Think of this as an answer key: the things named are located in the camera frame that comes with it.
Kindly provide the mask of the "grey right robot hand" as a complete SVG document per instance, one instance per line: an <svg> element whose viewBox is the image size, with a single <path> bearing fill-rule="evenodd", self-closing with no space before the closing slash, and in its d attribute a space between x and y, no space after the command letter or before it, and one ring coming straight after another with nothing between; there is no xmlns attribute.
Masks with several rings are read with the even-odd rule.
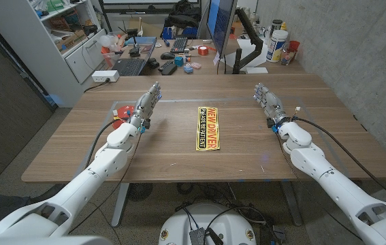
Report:
<svg viewBox="0 0 386 245"><path fill-rule="evenodd" d="M282 101L262 83L255 85L253 98L262 107L268 128L278 130L280 126L290 121Z"/></svg>

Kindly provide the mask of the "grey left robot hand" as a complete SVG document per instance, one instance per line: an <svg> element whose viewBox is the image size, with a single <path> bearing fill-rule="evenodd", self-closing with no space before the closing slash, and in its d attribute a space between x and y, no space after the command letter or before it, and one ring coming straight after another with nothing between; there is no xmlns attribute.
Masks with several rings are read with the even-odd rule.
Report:
<svg viewBox="0 0 386 245"><path fill-rule="evenodd" d="M150 129L150 117L161 97L160 84L155 82L135 103L134 111L128 123L140 130Z"/></svg>

